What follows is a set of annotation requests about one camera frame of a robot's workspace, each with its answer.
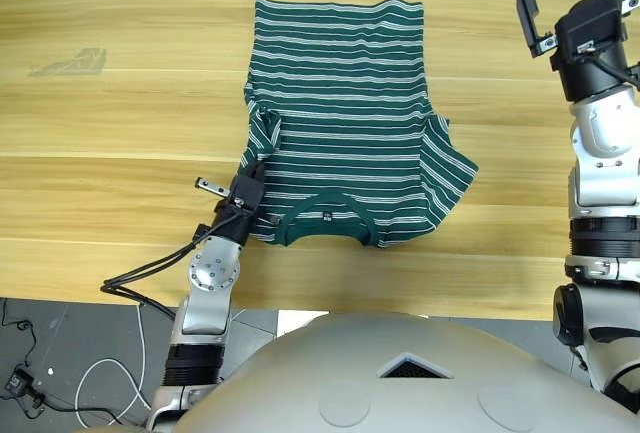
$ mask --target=black cable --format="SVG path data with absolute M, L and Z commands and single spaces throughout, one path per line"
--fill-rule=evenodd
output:
M 227 218 L 226 220 L 223 220 L 220 223 L 217 223 L 216 225 L 211 226 L 206 232 L 204 232 L 198 238 L 194 238 L 187 245 L 174 251 L 173 253 L 170 253 L 169 255 L 163 258 L 160 258 L 158 260 L 152 261 L 145 265 L 139 266 L 138 268 L 134 268 L 131 271 L 115 276 L 113 278 L 104 280 L 103 282 L 104 284 L 100 287 L 100 291 L 102 291 L 103 293 L 108 293 L 110 295 L 127 298 L 141 304 L 149 305 L 150 307 L 155 308 L 162 314 L 166 315 L 171 320 L 175 320 L 175 317 L 176 317 L 175 313 L 171 309 L 169 309 L 167 306 L 163 305 L 159 301 L 156 301 L 152 298 L 144 296 L 138 293 L 137 291 L 134 291 L 130 288 L 125 288 L 123 285 L 155 275 L 156 273 L 159 273 L 175 265 L 176 263 L 181 261 L 185 256 L 187 256 L 189 252 L 193 251 L 198 245 L 198 243 L 200 243 L 203 239 L 215 233 L 217 230 L 219 230 L 223 226 L 231 223 L 238 217 L 240 217 L 240 213 L 236 213 L 230 216 L 229 218 Z
M 604 71 L 606 74 L 613 76 L 615 79 L 620 80 L 624 83 L 630 83 L 635 86 L 638 90 L 640 90 L 640 81 L 628 75 L 624 71 L 617 70 L 609 63 L 602 60 L 599 56 L 588 56 L 586 58 L 588 61 L 591 61 L 594 65 Z
M 30 420 L 37 420 L 40 417 L 40 415 L 44 412 L 44 410 L 41 408 L 37 410 L 38 412 L 35 415 L 29 414 L 29 410 L 27 410 L 25 406 L 22 404 L 22 402 L 20 401 L 20 399 L 16 398 L 15 396 L 0 396 L 0 400 L 4 400 L 4 401 L 14 400 L 20 407 L 20 410 L 22 411 L 24 416 L 26 416 Z
M 119 425 L 122 425 L 122 422 L 118 419 L 118 417 L 109 408 L 93 408 L 93 407 L 63 408 L 61 406 L 52 405 L 46 399 L 42 402 L 42 404 L 45 405 L 48 408 L 51 408 L 54 411 L 60 412 L 60 413 L 82 413 L 82 412 L 85 412 L 85 411 L 99 411 L 101 413 L 108 414 L 111 418 L 113 418 L 113 421 L 115 421 Z
M 33 331 L 33 323 L 31 323 L 31 320 L 28 320 L 28 319 L 6 321 L 6 318 L 7 318 L 7 298 L 4 298 L 2 300 L 2 321 L 0 321 L 0 326 L 5 327 L 5 326 L 16 325 L 16 328 L 18 330 L 20 331 L 29 330 L 29 332 L 31 333 L 31 339 L 32 339 L 31 348 L 29 348 L 29 350 L 25 353 L 24 359 L 22 360 L 22 363 L 21 363 L 25 367 L 29 368 L 31 366 L 31 361 L 29 360 L 29 357 L 31 356 L 31 353 L 33 353 L 33 350 L 35 350 L 36 345 L 38 344 L 38 340 L 36 339 L 36 334 Z
M 3 298 L 2 299 L 2 319 L 0 320 L 0 326 L 11 326 L 11 325 L 16 325 L 16 328 L 18 328 L 18 330 L 20 331 L 26 331 L 29 330 L 29 332 L 31 333 L 31 338 L 33 338 L 33 344 L 31 345 L 31 348 L 29 348 L 29 351 L 27 351 L 27 353 L 24 355 L 24 360 L 22 361 L 22 363 L 18 363 L 14 368 L 14 372 L 15 370 L 17 370 L 20 366 L 25 366 L 26 368 L 28 368 L 31 365 L 31 361 L 29 360 L 29 356 L 31 355 L 31 353 L 33 352 L 33 350 L 36 347 L 36 344 L 38 343 L 38 340 L 36 339 L 36 334 L 33 331 L 33 322 L 29 319 L 23 319 L 23 320 L 16 320 L 16 321 L 6 321 L 7 319 L 7 298 Z M 9 400 L 14 400 L 18 406 L 20 406 L 20 409 L 22 410 L 22 413 L 24 413 L 24 416 L 26 416 L 27 418 L 29 418 L 30 420 L 35 420 L 37 419 L 44 411 L 43 408 L 38 408 L 36 411 L 37 413 L 35 415 L 31 415 L 29 413 L 29 410 L 24 406 L 24 404 L 20 401 L 19 397 L 16 396 L 0 396 L 0 400 L 4 400 L 4 401 L 9 401 Z M 117 423 L 122 424 L 118 418 L 116 417 L 116 415 L 109 409 L 109 408 L 100 408 L 100 407 L 96 407 L 96 408 L 92 408 L 92 407 L 88 407 L 88 408 L 62 408 L 59 406 L 55 406 L 52 405 L 51 403 L 49 403 L 49 401 L 47 401 L 46 398 L 44 398 L 42 400 L 42 404 L 51 408 L 52 410 L 55 411 L 59 411 L 61 413 L 75 413 L 75 412 L 83 412 L 83 411 L 97 411 L 97 412 L 102 412 L 102 413 L 107 413 L 109 416 L 111 416 Z

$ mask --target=white cable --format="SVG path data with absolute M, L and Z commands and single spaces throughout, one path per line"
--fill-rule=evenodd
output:
M 84 372 L 84 375 L 82 375 L 82 378 L 80 379 L 80 382 L 78 383 L 78 387 L 76 388 L 76 396 L 75 396 L 75 399 L 73 401 L 73 407 L 76 410 L 79 408 L 78 400 L 80 398 L 80 390 L 82 389 L 82 385 L 84 384 L 85 380 L 87 379 L 87 376 L 89 375 L 89 373 L 91 373 L 91 371 L 93 371 L 93 369 L 95 367 L 97 367 L 98 365 L 101 365 L 103 363 L 113 363 L 116 366 L 118 366 L 124 372 L 124 374 L 127 376 L 127 378 L 129 379 L 129 382 L 131 383 L 131 386 L 133 387 L 133 390 L 135 391 L 135 395 L 131 399 L 131 402 L 127 405 L 127 407 L 124 410 L 122 410 L 116 416 L 117 419 L 120 419 L 124 415 L 126 415 L 127 412 L 133 406 L 133 404 L 138 399 L 142 402 L 142 404 L 145 406 L 145 408 L 147 410 L 151 410 L 151 405 L 149 405 L 149 403 L 147 403 L 147 401 L 144 399 L 144 397 L 142 396 L 142 393 L 140 391 L 142 389 L 142 384 L 144 383 L 144 371 L 145 371 L 146 366 L 147 366 L 147 348 L 146 348 L 146 343 L 145 343 L 145 339 L 144 339 L 144 330 L 142 328 L 142 316 L 140 314 L 140 308 L 141 307 L 142 307 L 142 305 L 138 305 L 138 307 L 136 308 L 136 313 L 137 313 L 137 316 L 138 316 L 138 331 L 140 332 L 140 346 L 142 348 L 142 370 L 140 371 L 140 381 L 139 381 L 140 386 L 138 386 L 136 384 L 136 381 L 133 379 L 133 375 L 131 375 L 131 372 L 120 361 L 115 360 L 113 358 L 103 358 L 102 360 L 96 361 L 89 368 L 87 368 L 87 370 Z M 78 411 L 76 411 L 76 418 L 78 419 L 78 421 L 80 422 L 80 424 L 82 425 L 83 428 L 89 428 L 89 426 L 82 420 L 82 417 L 80 416 L 80 413 Z M 115 423 L 115 420 L 111 420 L 108 424 L 109 425 L 113 425 L 114 423 Z

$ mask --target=white stripe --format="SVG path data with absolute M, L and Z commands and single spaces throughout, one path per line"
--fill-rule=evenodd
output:
M 384 170 L 384 171 L 413 171 L 415 170 L 415 167 L 400 167 L 400 168 L 391 168 L 388 166 L 336 166 L 336 165 L 316 165 L 316 164 L 309 164 L 309 163 L 305 163 L 304 165 L 300 165 L 298 163 L 287 163 L 284 161 L 269 161 L 269 166 L 271 165 L 286 165 L 286 166 L 297 166 L 297 167 L 304 167 L 304 168 L 335 168 L 338 170 L 343 170 L 345 168 L 353 168 L 354 170 L 359 170 L 359 171 L 366 171 L 366 170 Z
M 365 55 L 375 55 L 375 56 L 394 56 L 394 55 L 410 55 L 411 57 L 420 57 L 422 58 L 422 52 L 416 51 L 416 52 L 408 52 L 408 51 L 403 51 L 401 49 L 398 49 L 396 51 L 368 51 L 368 50 L 364 50 L 362 48 L 352 48 L 351 51 L 342 51 L 342 50 L 332 50 L 329 48 L 323 48 L 321 50 L 314 50 L 311 48 L 292 48 L 290 46 L 284 46 L 284 45 L 269 45 L 269 46 L 254 46 L 253 47 L 253 51 L 262 51 L 265 53 L 269 53 L 270 51 L 272 51 L 274 48 L 280 48 L 283 49 L 285 51 L 298 51 L 301 53 L 325 53 L 325 54 L 329 54 L 329 53 L 335 53 L 335 54 L 344 54 L 344 55 L 352 55 L 355 53 L 364 53 Z
M 437 152 L 435 152 L 433 150 L 430 150 L 430 153 L 431 153 L 431 156 L 436 156 L 443 163 L 445 163 L 445 164 L 440 164 L 439 166 L 442 167 L 443 169 L 445 169 L 447 171 L 447 173 L 449 173 L 451 176 L 453 176 L 455 179 L 457 179 L 461 183 L 463 183 L 465 185 L 469 184 L 466 180 L 464 180 L 463 178 L 460 178 L 460 176 L 458 174 L 456 174 L 456 173 L 459 173 L 461 170 L 464 171 L 462 168 L 459 168 L 458 170 L 456 170 L 456 167 L 458 167 L 458 165 L 456 163 L 460 163 L 459 161 L 456 161 L 455 163 L 452 162 L 452 161 L 449 161 L 447 159 L 447 158 L 451 158 L 449 155 L 444 155 L 444 154 L 443 155 L 439 155 Z M 453 168 L 447 168 L 446 163 L 448 163 L 450 165 L 453 165 Z
M 266 67 L 269 67 L 269 68 L 273 68 L 274 67 L 273 64 L 262 63 L 262 62 L 258 61 L 255 58 L 251 59 L 251 64 L 252 65 L 266 66 Z M 313 70 L 314 72 L 318 71 L 318 68 L 315 67 L 315 66 L 299 66 L 299 65 L 296 65 L 294 67 L 294 66 L 287 66 L 287 65 L 278 65 L 278 68 L 279 69 L 293 68 L 296 71 L 298 71 L 298 70 Z M 387 73 L 387 74 L 388 73 L 403 73 L 403 74 L 406 74 L 406 73 L 409 73 L 409 72 L 413 72 L 413 73 L 420 72 L 420 73 L 422 73 L 424 71 L 424 67 L 423 67 L 422 64 L 418 65 L 416 68 L 405 68 L 402 71 L 378 70 L 376 68 L 371 68 L 371 67 L 367 67 L 367 68 L 350 68 L 350 69 L 346 69 L 345 70 L 345 69 L 342 69 L 342 68 L 333 68 L 333 67 L 330 67 L 329 65 L 323 65 L 322 69 L 325 70 L 325 71 L 346 71 L 348 73 L 353 73 L 354 71 L 377 71 L 378 73 Z
M 384 85 L 385 82 L 382 81 L 378 81 L 375 83 L 379 83 Z M 408 88 L 384 88 L 384 87 L 378 87 L 378 88 L 364 88 L 360 85 L 358 86 L 340 86 L 340 85 L 322 85 L 322 86 L 315 86 L 315 85 L 291 85 L 291 84 L 286 84 L 286 83 L 265 83 L 265 86 L 283 86 L 285 88 L 300 88 L 302 89 L 303 92 L 309 91 L 309 90 L 355 90 L 356 92 L 361 92 L 361 91 L 375 91 L 378 93 L 382 93 L 385 90 L 389 90 L 392 92 L 401 92 L 401 91 L 413 91 L 416 90 L 418 88 L 422 89 L 422 91 L 420 92 L 420 94 L 422 96 L 426 97 L 426 92 L 424 91 L 424 84 L 423 83 L 418 83 L 415 84 L 413 86 L 410 86 Z
M 276 35 L 289 35 L 291 34 L 291 28 L 261 28 L 260 25 L 255 25 L 255 33 L 275 33 Z M 371 39 L 372 36 L 380 36 L 382 38 L 393 38 L 394 40 L 398 39 L 398 35 L 385 35 L 380 31 L 362 31 L 362 32 L 349 32 L 349 33 L 332 33 L 330 31 L 297 31 L 297 34 L 300 35 L 310 35 L 310 36 L 319 36 L 320 38 L 326 40 L 327 36 L 337 36 L 339 38 L 344 38 L 345 36 L 349 39 Z M 422 41 L 422 31 L 420 33 L 414 33 L 412 35 L 403 35 L 405 41 Z
M 284 53 L 268 53 L 266 51 L 253 50 L 254 56 L 262 56 L 271 60 L 289 60 L 289 61 L 307 61 L 309 63 L 340 63 L 343 65 L 355 65 L 356 63 L 370 63 L 372 65 L 392 65 L 392 66 L 412 66 L 422 65 L 422 58 L 415 58 L 413 60 L 388 60 L 388 59 L 376 59 L 366 56 L 358 58 L 336 58 L 332 56 L 295 56 L 285 55 Z
M 401 208 L 394 208 L 393 210 L 374 210 L 369 209 L 370 213 L 396 213 L 402 210 L 428 210 L 426 206 L 403 206 Z
M 398 235 L 406 235 L 406 234 L 412 234 L 412 233 L 428 233 L 429 231 L 433 231 L 435 229 L 434 226 L 430 226 L 426 229 L 421 229 L 421 230 L 391 230 L 391 231 L 387 231 L 386 234 L 387 235 L 393 235 L 393 234 L 398 234 Z
M 427 165 L 424 161 L 420 160 L 420 166 L 427 172 L 429 173 L 429 175 L 434 178 L 435 180 L 438 181 L 438 183 L 440 183 L 441 186 L 444 186 L 446 188 L 443 188 L 443 192 L 445 194 L 445 196 L 447 198 L 449 198 L 449 196 L 447 195 L 447 189 L 450 190 L 451 193 L 456 194 L 457 196 L 462 196 L 462 191 L 460 191 L 458 188 L 456 188 L 455 186 L 453 186 L 451 183 L 449 183 L 447 180 L 445 180 L 440 174 L 436 173 L 429 165 Z
M 282 136 L 294 138 L 320 138 L 323 140 L 361 140 L 361 141 L 404 141 L 416 140 L 422 137 L 422 132 L 408 133 L 406 135 L 365 135 L 346 133 L 314 133 L 311 131 L 282 130 Z
M 278 151 L 279 156 L 293 158 L 327 158 L 334 160 L 362 160 L 362 161 L 416 161 L 420 155 L 350 155 L 338 153 L 312 153 L 306 151 Z
M 281 3 L 271 0 L 256 0 L 256 2 L 273 8 L 283 8 L 288 10 L 335 10 L 357 13 L 376 12 L 390 6 L 396 6 L 405 11 L 422 11 L 423 9 L 422 3 L 410 4 L 400 0 L 386 0 L 373 6 L 343 5 L 339 3 Z
M 434 135 L 437 135 L 437 133 L 435 132 L 435 130 L 433 129 L 432 125 L 429 122 L 427 122 L 427 126 L 433 132 Z M 476 174 L 476 172 L 472 168 L 468 167 L 467 165 L 462 163 L 460 160 L 454 158 L 453 156 L 449 155 L 448 153 L 446 153 L 442 149 L 440 149 L 440 147 L 433 142 L 433 140 L 429 137 L 429 135 L 424 135 L 423 141 L 425 143 L 427 143 L 427 145 L 429 145 L 431 147 L 431 149 L 438 156 L 448 160 L 449 163 L 451 163 L 452 165 L 456 165 L 462 171 L 466 172 L 467 174 L 469 174 L 471 176 L 474 176 Z
M 270 100 L 270 99 L 265 99 L 265 101 L 269 101 L 271 103 L 276 104 L 277 106 L 274 107 L 274 110 L 277 111 L 281 111 L 280 110 L 280 105 L 277 104 L 277 102 Z M 408 110 L 410 108 L 414 108 L 414 107 L 422 107 L 425 108 L 427 106 L 427 104 L 425 104 L 425 102 L 423 101 L 415 101 L 413 103 L 409 103 L 407 105 L 404 106 L 378 106 L 378 105 L 319 105 L 318 103 L 291 103 L 291 104 L 286 104 L 286 105 L 282 105 L 282 106 L 293 106 L 293 107 L 312 107 L 312 108 L 342 108 L 342 109 L 347 109 L 347 110 L 356 110 L 356 109 L 366 109 L 367 111 L 371 111 L 371 110 Z
M 367 196 L 356 196 L 356 195 L 352 195 L 349 193 L 345 193 L 345 195 L 347 196 L 351 196 L 354 200 L 356 201 L 360 201 L 362 203 L 387 203 L 387 204 L 393 204 L 393 203 L 402 203 L 403 201 L 411 201 L 411 200 L 420 200 L 420 201 L 425 201 L 427 198 L 424 195 L 424 193 L 415 193 L 412 195 L 405 195 L 405 196 L 400 196 L 400 197 L 395 197 L 395 198 L 384 198 L 384 197 L 367 197 Z
M 414 93 L 412 95 L 339 95 L 339 94 L 322 94 L 322 93 L 285 93 L 280 90 L 271 90 L 269 88 L 256 88 L 256 95 L 272 96 L 274 98 L 312 98 L 316 100 L 340 100 L 340 101 L 389 101 L 393 103 L 406 103 L 418 99 L 427 99 L 424 91 Z
M 296 123 L 294 121 L 287 121 L 287 126 L 308 126 L 310 128 L 349 128 L 354 129 L 353 125 L 319 125 L 317 123 Z M 410 123 L 404 126 L 357 126 L 357 128 L 363 128 L 367 130 L 415 130 L 420 128 L 421 125 Z
M 258 149 L 258 151 L 265 149 L 264 145 L 260 142 L 258 138 L 256 138 L 256 136 L 253 134 L 253 131 L 251 131 L 251 129 L 249 129 L 249 141 L 254 145 L 256 145 L 256 148 Z
M 328 30 L 377 30 L 379 28 L 387 28 L 396 31 L 422 31 L 422 25 L 407 26 L 398 25 L 390 21 L 376 21 L 375 23 L 360 23 L 359 25 L 351 25 L 349 23 L 303 23 L 301 21 L 279 21 L 268 20 L 266 18 L 256 17 L 256 24 L 262 23 L 269 26 L 286 26 L 294 28 L 315 28 Z
M 291 43 L 299 43 L 301 45 L 324 45 L 324 46 L 369 46 L 371 48 L 389 48 L 393 46 L 422 46 L 421 41 L 401 41 L 401 40 L 390 40 L 390 41 L 367 41 L 367 40 L 308 40 L 306 38 L 296 38 L 293 36 L 263 36 L 263 35 L 255 35 L 255 39 L 258 41 L 281 41 L 281 42 L 291 42 Z
M 427 221 L 427 218 L 424 216 L 398 216 L 396 218 L 390 218 L 390 219 L 382 219 L 382 218 L 374 218 L 373 222 L 376 225 L 381 225 L 381 226 L 391 226 L 391 225 L 397 225 L 397 224 L 420 224 L 420 223 L 425 223 Z
M 424 73 L 420 73 L 414 77 L 398 78 L 398 77 L 376 77 L 376 76 L 340 76 L 340 75 L 295 75 L 289 73 L 268 73 L 266 71 L 256 70 L 250 67 L 249 73 L 262 78 L 281 78 L 284 80 L 303 80 L 303 81 L 344 81 L 352 83 L 413 83 L 425 78 Z
M 323 218 L 323 212 L 321 211 L 305 211 L 302 213 L 299 213 L 296 216 L 296 219 L 301 218 L 301 219 L 321 219 Z M 360 218 L 360 216 L 357 213 L 343 213 L 343 212 L 339 212 L 339 211 L 334 211 L 331 212 L 331 218 L 333 220 L 346 220 L 348 218 Z
M 273 187 L 284 187 L 284 188 L 314 188 L 314 189 L 324 189 L 327 187 L 323 187 L 323 186 L 318 186 L 318 185 L 292 185 L 290 183 L 271 183 L 271 182 L 265 182 L 265 185 L 267 186 L 273 186 Z M 422 189 L 422 185 L 421 184 L 415 184 L 412 186 L 405 186 L 403 188 L 373 188 L 373 187 L 367 187 L 367 188 L 362 188 L 359 186 L 351 186 L 351 185 L 345 185 L 345 186 L 341 186 L 340 190 L 345 191 L 345 190 L 365 190 L 365 191 L 384 191 L 385 193 L 392 193 L 392 192 L 396 192 L 396 191 L 405 191 L 405 190 L 415 190 L 415 189 Z
M 416 17 L 411 17 L 411 16 L 406 16 L 406 15 L 399 15 L 398 13 L 395 13 L 393 11 L 385 11 L 382 14 L 379 15 L 372 15 L 369 14 L 366 17 L 357 17 L 357 16 L 346 16 L 346 15 L 311 15 L 308 13 L 294 13 L 294 14 L 284 14 L 284 13 L 280 13 L 280 12 L 271 12 L 271 11 L 267 11 L 267 10 L 260 10 L 258 9 L 256 11 L 256 17 L 258 18 L 265 18 L 265 19 L 271 19 L 274 16 L 278 16 L 283 20 L 294 20 L 297 22 L 297 20 L 302 20 L 302 19 L 307 19 L 307 18 L 321 18 L 323 20 L 330 20 L 330 19 L 335 19 L 335 20 L 343 20 L 343 21 L 380 21 L 383 19 L 393 19 L 393 17 L 398 18 L 400 20 L 404 20 L 404 21 L 408 21 L 408 22 L 414 22 L 414 23 L 418 23 L 420 25 L 422 25 L 423 23 L 423 18 L 421 16 L 416 16 Z
M 251 236 L 253 236 L 257 240 L 262 240 L 262 241 L 273 241 L 276 239 L 275 233 L 271 235 L 260 235 L 258 233 L 251 233 Z
M 422 182 L 422 187 L 429 193 L 429 196 L 431 197 L 431 199 L 433 200 L 433 205 L 438 208 L 440 210 L 441 213 L 444 213 L 444 215 L 446 216 L 451 209 L 445 205 L 444 203 L 442 203 L 440 201 L 440 198 L 438 198 L 438 195 L 436 195 L 436 192 L 433 188 L 431 188 L 429 185 L 427 185 L 426 182 Z M 449 199 L 449 201 L 451 201 L 451 199 L 447 196 L 447 194 L 444 194 L 445 197 L 447 197 L 447 199 Z
M 266 171 L 266 176 L 279 178 L 302 178 L 305 180 L 336 180 L 336 181 L 362 181 L 378 183 L 398 183 L 405 181 L 420 181 L 420 175 L 406 176 L 371 176 L 371 175 L 336 175 L 333 173 L 298 173 L 295 171 Z
M 425 201 L 427 198 L 424 193 L 413 193 L 404 196 L 396 196 L 396 197 L 370 197 L 370 196 L 358 196 L 351 193 L 344 193 L 345 196 L 349 196 L 356 201 L 361 203 L 386 203 L 386 204 L 394 204 L 394 203 L 402 203 L 403 201 L 414 201 L 420 200 Z M 264 194 L 265 198 L 273 198 L 273 199 L 284 199 L 284 200 L 306 200 L 311 198 L 313 194 L 305 194 L 305 193 L 284 193 L 278 191 L 267 191 Z
M 433 114 L 432 111 L 421 112 L 412 111 L 405 115 L 350 115 L 347 113 L 316 113 L 296 110 L 278 110 L 280 116 L 283 117 L 300 117 L 300 118 L 318 118 L 323 120 L 352 120 L 352 121 L 407 121 L 414 118 L 423 120 L 426 116 Z
M 282 146 L 309 146 L 309 143 L 296 143 L 295 141 L 282 141 L 280 143 L 280 145 Z M 367 146 L 344 146 L 344 145 L 326 145 L 326 144 L 313 144 L 313 146 L 319 146 L 322 148 L 340 148 L 342 150 L 345 149 L 356 149 L 356 150 L 361 150 L 361 149 L 369 149 L 369 150 L 415 150 L 417 149 L 416 145 L 410 145 L 410 146 L 382 146 L 382 145 L 367 145 Z

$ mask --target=vent grille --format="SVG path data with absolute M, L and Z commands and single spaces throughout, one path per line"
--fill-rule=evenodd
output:
M 446 378 L 434 373 L 422 365 L 418 365 L 411 360 L 403 360 L 402 363 L 392 368 L 382 378 Z

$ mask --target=shirt sleeve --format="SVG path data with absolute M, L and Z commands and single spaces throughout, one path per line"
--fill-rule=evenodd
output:
M 268 158 L 280 146 L 280 115 L 260 102 L 251 77 L 245 85 L 244 96 L 249 109 L 249 139 L 240 159 L 240 170 Z

